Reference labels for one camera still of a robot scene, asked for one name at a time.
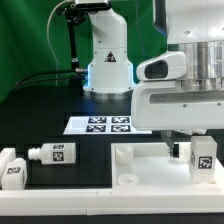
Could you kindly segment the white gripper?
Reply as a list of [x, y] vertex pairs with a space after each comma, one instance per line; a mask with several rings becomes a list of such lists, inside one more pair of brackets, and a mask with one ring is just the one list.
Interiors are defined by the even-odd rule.
[[[178, 81], [141, 81], [133, 91], [131, 120], [137, 130], [224, 129], [224, 90], [187, 92]], [[172, 132], [162, 131], [161, 138], [178, 158]]]

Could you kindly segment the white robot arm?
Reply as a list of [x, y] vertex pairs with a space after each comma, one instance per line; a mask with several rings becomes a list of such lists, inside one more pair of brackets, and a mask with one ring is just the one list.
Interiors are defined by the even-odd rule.
[[224, 0], [152, 0], [150, 53], [136, 67], [132, 125], [170, 133], [224, 129]]

